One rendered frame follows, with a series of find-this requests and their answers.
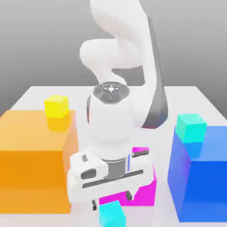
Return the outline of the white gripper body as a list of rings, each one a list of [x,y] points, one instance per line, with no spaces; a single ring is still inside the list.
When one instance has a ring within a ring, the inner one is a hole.
[[[153,164],[146,156],[134,157],[130,161],[130,171],[119,179],[105,179],[108,165],[95,156],[70,157],[67,174],[67,193],[71,204],[82,203],[108,195],[129,191],[135,195],[139,187],[153,181]]]

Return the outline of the small cyan cube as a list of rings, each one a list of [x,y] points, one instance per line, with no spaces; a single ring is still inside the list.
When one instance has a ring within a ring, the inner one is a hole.
[[[101,227],[126,227],[126,217],[118,200],[99,206],[99,223]]]

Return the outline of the small turquoise cube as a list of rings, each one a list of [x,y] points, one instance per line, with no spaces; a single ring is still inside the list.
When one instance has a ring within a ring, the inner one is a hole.
[[[206,121],[197,113],[179,114],[175,132],[183,143],[203,142],[207,129]]]

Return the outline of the small yellow cube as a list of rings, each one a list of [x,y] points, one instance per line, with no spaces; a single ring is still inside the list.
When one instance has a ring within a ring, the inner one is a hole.
[[[63,118],[69,112],[67,96],[51,95],[44,101],[46,117]]]

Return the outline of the large magenta box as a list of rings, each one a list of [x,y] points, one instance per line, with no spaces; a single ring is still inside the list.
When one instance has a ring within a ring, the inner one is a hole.
[[[99,199],[99,204],[103,205],[118,200],[122,206],[154,206],[157,187],[157,178],[153,168],[153,181],[147,186],[140,187],[134,196],[134,200],[128,200],[126,192],[112,194]]]

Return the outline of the large orange box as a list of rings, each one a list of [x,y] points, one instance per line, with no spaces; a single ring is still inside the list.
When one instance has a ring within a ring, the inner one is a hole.
[[[78,151],[75,112],[47,118],[43,110],[0,117],[0,214],[67,214],[70,156]]]

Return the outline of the large blue box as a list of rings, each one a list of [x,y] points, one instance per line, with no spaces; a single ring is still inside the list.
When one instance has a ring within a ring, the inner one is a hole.
[[[174,134],[167,182],[180,222],[227,222],[227,126],[199,143]]]

